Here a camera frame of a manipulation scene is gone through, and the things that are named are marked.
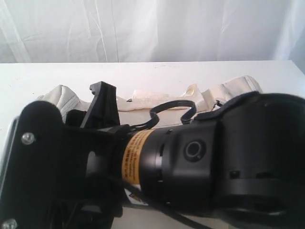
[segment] silver screw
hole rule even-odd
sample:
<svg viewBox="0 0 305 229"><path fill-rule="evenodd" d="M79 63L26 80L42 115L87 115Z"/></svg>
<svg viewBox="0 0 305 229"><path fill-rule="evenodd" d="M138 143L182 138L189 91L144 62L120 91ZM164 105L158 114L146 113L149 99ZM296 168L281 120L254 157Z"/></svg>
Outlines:
<svg viewBox="0 0 305 229"><path fill-rule="evenodd" d="M24 133L21 137L21 141L25 145L30 145L35 141L35 136L33 133Z"/></svg>
<svg viewBox="0 0 305 229"><path fill-rule="evenodd" d="M5 221L4 223L2 223L1 225L1 229L16 229L18 226L16 220L14 219L9 219L7 221Z"/></svg>

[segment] white table surface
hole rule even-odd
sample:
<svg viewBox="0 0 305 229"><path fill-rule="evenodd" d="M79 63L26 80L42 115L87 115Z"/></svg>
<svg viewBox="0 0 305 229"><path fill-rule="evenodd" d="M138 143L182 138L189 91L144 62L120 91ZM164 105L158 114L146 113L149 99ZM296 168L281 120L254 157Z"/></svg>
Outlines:
<svg viewBox="0 0 305 229"><path fill-rule="evenodd" d="M134 89L180 95L192 83L204 91L243 75L254 77L265 93L305 98L305 76L292 61L0 64L0 148L10 122L22 108L59 84L89 102L93 98L89 85L98 81L115 85L117 95L128 99ZM133 211L117 220L113 228L141 228L142 223L146 228L186 228L159 213L155 213L156 221L147 212Z"/></svg>

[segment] white curtain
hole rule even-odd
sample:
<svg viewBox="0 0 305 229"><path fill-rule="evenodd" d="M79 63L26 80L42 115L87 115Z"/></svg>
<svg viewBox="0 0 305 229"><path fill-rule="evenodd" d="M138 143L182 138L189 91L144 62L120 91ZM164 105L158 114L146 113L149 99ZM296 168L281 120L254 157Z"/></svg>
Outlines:
<svg viewBox="0 0 305 229"><path fill-rule="evenodd" d="M302 68L304 27L305 0L0 0L0 62L292 59Z"/></svg>

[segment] white cloth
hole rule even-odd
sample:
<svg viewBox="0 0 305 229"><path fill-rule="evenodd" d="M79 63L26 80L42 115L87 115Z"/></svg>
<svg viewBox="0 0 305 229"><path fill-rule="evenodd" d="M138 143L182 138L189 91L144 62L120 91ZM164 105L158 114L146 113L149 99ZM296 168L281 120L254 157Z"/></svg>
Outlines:
<svg viewBox="0 0 305 229"><path fill-rule="evenodd" d="M232 79L223 84L214 86L201 93L196 84L187 87L186 91L179 97L169 94L135 90L132 102L117 96L117 105L121 124L141 124L150 119L149 110L157 105L173 100L192 100L196 103L197 112L207 112L215 108L216 100L221 104L240 94L259 91L262 92L257 81L250 76L242 76ZM40 96L39 100L55 104L61 112L65 121L67 113L72 109L87 111L90 103L84 102L67 86L59 85L51 92ZM160 121L156 127L179 125L180 117L186 112L187 107L177 107L159 113Z"/></svg>

